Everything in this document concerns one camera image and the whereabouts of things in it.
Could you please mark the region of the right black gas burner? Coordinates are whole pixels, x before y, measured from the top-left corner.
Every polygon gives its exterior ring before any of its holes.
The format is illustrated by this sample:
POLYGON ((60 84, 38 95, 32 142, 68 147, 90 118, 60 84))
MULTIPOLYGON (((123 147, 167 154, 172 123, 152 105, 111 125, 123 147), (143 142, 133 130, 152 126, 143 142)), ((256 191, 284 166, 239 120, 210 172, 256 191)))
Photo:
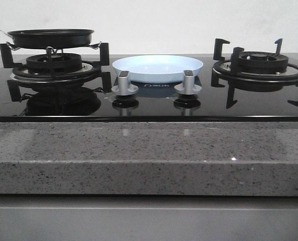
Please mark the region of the right black gas burner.
POLYGON ((238 60, 218 61, 213 70, 225 77, 252 82, 292 83, 298 81, 298 66, 287 56, 269 52, 239 53, 238 60))

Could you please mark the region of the black frying pan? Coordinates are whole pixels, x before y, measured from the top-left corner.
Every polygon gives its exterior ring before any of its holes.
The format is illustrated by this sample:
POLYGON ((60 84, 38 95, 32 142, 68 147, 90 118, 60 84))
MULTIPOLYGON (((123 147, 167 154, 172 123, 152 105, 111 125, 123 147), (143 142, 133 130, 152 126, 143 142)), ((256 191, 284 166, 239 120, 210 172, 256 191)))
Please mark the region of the black frying pan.
POLYGON ((24 49, 67 49, 90 47, 98 49, 101 43, 91 45, 93 30, 88 29, 39 29, 18 30, 6 33, 13 43, 7 43, 12 50, 24 49))

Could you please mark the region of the silver stove knob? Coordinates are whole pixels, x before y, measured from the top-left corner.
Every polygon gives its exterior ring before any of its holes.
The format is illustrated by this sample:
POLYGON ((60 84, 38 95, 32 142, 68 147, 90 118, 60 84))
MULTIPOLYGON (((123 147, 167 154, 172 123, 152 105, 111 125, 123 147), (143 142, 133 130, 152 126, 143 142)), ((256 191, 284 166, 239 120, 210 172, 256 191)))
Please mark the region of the silver stove knob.
POLYGON ((194 95, 198 94, 202 90, 202 87, 195 84, 195 76, 192 70, 184 70, 183 82, 175 85, 174 89, 179 94, 194 95))
POLYGON ((117 85, 111 88, 111 91, 120 96, 133 95, 138 92, 138 87, 129 80, 129 71, 122 71, 118 75, 117 85))

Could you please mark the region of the left black pan support grate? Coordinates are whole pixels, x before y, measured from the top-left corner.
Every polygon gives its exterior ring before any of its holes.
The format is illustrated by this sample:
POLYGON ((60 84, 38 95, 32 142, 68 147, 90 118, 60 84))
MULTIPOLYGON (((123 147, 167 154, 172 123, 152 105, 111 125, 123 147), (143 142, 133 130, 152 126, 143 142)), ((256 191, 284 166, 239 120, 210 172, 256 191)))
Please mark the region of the left black pan support grate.
MULTIPOLYGON (((2 56, 2 62, 4 68, 20 68, 23 67, 23 63, 15 63, 12 56, 12 49, 7 45, 8 42, 0 44, 0 52, 2 56)), ((93 66, 108 66, 109 65, 109 45, 108 43, 101 43, 100 47, 100 60, 91 61, 93 66)), ((52 47, 48 47, 45 53, 48 57, 53 54, 64 54, 63 50, 60 53, 52 47)), ((102 78, 102 82, 105 82, 110 77, 109 72, 96 72, 92 75, 83 76, 73 79, 25 79, 12 74, 8 80, 8 88, 12 101, 21 101, 22 95, 20 87, 30 88, 36 92, 63 92, 68 89, 75 89, 81 87, 84 83, 91 81, 95 78, 102 78)))

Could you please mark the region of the black glass gas cooktop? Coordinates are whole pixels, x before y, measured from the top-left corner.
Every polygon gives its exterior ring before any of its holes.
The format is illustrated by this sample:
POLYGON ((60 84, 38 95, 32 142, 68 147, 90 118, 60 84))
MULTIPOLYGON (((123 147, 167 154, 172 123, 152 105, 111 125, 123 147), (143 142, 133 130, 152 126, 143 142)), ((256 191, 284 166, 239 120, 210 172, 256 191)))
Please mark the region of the black glass gas cooktop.
POLYGON ((298 83, 232 81, 213 73, 211 55, 196 58, 204 64, 197 95, 140 83, 136 95, 119 97, 111 66, 76 86, 36 89, 14 82, 0 56, 0 122, 298 122, 298 83))

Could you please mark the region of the black gas burner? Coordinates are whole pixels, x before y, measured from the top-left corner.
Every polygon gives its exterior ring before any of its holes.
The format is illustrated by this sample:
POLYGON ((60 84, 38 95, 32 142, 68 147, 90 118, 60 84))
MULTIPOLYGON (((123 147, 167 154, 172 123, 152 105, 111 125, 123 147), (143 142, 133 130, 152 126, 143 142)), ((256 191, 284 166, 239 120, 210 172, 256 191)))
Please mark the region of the black gas burner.
POLYGON ((298 81, 298 66, 287 56, 269 52, 239 53, 238 60, 218 61, 213 70, 225 77, 252 82, 292 83, 298 81))
POLYGON ((13 74, 25 79, 73 79, 92 75, 101 71, 91 61, 82 61, 81 56, 73 53, 46 54, 30 56, 26 64, 14 68, 13 74))

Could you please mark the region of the right silver stove knob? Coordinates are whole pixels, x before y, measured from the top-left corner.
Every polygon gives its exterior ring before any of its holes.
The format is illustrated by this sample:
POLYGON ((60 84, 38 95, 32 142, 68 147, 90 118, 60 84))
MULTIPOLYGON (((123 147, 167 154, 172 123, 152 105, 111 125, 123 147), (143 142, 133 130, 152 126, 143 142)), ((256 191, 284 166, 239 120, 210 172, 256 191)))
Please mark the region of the right silver stove knob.
POLYGON ((179 94, 194 95, 198 94, 202 90, 202 87, 195 84, 195 76, 192 70, 184 70, 183 82, 175 85, 174 89, 179 94))

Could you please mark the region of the black pan support grate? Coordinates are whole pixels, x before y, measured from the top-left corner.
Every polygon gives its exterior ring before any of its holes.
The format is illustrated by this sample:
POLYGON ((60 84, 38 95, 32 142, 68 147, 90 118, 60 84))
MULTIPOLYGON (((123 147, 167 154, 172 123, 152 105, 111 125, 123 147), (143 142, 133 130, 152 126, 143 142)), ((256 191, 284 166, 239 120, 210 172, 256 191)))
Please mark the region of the black pan support grate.
POLYGON ((275 41, 276 51, 245 51, 235 47, 230 59, 222 56, 223 44, 230 44, 224 39, 215 39, 212 67, 212 87, 224 87, 219 79, 228 83, 226 107, 232 107, 236 89, 251 92, 275 92, 284 86, 298 87, 298 65, 289 63, 289 58, 280 53, 282 38, 275 41))
MULTIPOLYGON (((0 44, 0 52, 2 56, 2 62, 4 68, 20 68, 23 67, 23 63, 15 63, 12 56, 12 49, 7 45, 8 42, 0 44)), ((91 61, 93 66, 108 66, 109 65, 109 45, 108 43, 101 43, 100 47, 100 60, 91 61)), ((64 54, 63 50, 60 53, 52 47, 48 47, 45 53, 48 57, 53 54, 64 54)), ((95 78, 102 78, 102 82, 105 82, 110 77, 109 72, 96 72, 92 75, 83 76, 73 79, 25 79, 12 74, 8 80, 8 88, 12 101, 21 101, 22 95, 20 87, 30 88, 36 92, 63 92, 68 89, 75 89, 81 87, 84 83, 91 81, 95 78)))

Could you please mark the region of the light blue plate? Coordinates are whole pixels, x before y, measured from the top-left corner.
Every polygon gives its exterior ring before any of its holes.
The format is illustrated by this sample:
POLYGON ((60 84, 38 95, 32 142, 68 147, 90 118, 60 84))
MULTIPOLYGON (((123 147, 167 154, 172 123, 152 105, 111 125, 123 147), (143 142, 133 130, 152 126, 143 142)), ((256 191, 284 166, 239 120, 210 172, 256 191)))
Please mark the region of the light blue plate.
POLYGON ((191 70, 197 76, 203 62, 177 55, 140 55, 118 59, 112 66, 117 75, 129 72, 129 80, 141 83, 165 84, 181 82, 184 71, 191 70))

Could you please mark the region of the right black pan support grate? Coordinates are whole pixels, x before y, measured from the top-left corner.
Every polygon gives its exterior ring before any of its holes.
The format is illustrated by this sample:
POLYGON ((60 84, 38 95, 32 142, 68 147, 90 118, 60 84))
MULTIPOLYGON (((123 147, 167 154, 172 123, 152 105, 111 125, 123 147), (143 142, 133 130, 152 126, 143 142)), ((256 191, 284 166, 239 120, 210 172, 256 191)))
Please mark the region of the right black pan support grate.
POLYGON ((289 63, 289 58, 280 53, 282 38, 275 41, 276 51, 245 51, 235 47, 230 59, 222 56, 223 44, 230 44, 224 39, 215 39, 212 67, 212 87, 224 87, 219 79, 228 83, 226 107, 232 107, 236 89, 251 92, 275 92, 284 86, 298 87, 298 65, 289 63))

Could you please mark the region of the left silver stove knob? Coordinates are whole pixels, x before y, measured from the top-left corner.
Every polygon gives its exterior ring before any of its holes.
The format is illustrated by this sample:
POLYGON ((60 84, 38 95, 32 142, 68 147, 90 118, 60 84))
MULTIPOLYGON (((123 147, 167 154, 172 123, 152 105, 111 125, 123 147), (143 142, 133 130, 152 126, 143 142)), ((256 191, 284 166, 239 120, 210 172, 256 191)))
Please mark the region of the left silver stove knob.
POLYGON ((133 95, 138 92, 138 87, 129 80, 129 71, 122 71, 118 75, 117 85, 111 88, 111 91, 120 96, 133 95))

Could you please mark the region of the left black gas burner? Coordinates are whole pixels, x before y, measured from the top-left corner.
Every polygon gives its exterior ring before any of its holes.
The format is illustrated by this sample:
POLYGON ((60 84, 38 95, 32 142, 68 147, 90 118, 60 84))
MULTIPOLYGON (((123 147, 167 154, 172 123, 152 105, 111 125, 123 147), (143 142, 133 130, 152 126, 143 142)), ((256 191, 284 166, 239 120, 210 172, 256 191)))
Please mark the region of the left black gas burner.
POLYGON ((81 56, 73 53, 46 54, 30 56, 26 64, 14 68, 13 74, 25 79, 73 79, 92 75, 101 71, 91 61, 82 61, 81 56))

